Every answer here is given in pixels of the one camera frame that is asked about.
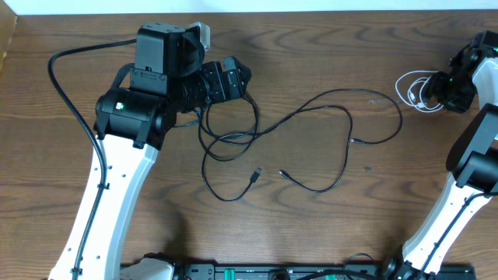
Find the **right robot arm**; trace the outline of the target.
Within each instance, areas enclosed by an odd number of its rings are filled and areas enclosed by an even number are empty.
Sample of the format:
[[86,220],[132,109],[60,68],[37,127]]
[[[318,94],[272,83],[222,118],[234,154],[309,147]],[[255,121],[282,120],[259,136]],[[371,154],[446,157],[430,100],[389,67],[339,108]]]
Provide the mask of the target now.
[[470,219],[497,195],[497,35],[476,34],[449,61],[451,70],[426,72],[419,93],[405,103],[430,113],[479,112],[453,144],[446,161],[447,180],[436,204],[417,232],[382,268],[382,279],[474,279],[468,265],[445,265],[444,257]]

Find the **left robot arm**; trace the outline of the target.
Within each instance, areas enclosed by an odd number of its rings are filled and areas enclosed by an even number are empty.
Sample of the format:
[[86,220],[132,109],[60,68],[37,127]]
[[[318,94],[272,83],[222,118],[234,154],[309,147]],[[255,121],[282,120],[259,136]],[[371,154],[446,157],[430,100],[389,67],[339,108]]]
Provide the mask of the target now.
[[124,65],[96,102],[85,132],[93,146],[89,179],[52,279],[174,279],[174,266],[144,257],[123,268],[121,253],[142,185],[177,115],[241,98],[251,70],[234,57],[205,60],[210,29],[146,23]]

